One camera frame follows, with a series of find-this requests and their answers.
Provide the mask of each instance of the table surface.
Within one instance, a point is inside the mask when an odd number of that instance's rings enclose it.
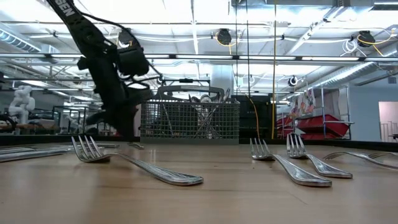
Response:
[[[328,161],[354,179],[330,188],[293,183],[277,162],[252,161],[249,146],[146,145],[119,150],[200,175],[191,187],[163,183],[118,158],[85,164],[74,154],[0,164],[0,223],[396,223],[398,171],[349,155]],[[286,157],[284,146],[270,146]],[[322,158],[335,151],[308,146]],[[310,161],[291,160],[316,174]],[[398,164],[387,157],[385,162]]]

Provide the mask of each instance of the wire mesh basket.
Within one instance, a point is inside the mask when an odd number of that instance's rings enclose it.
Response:
[[[141,142],[239,144],[239,102],[147,101],[142,104]]]

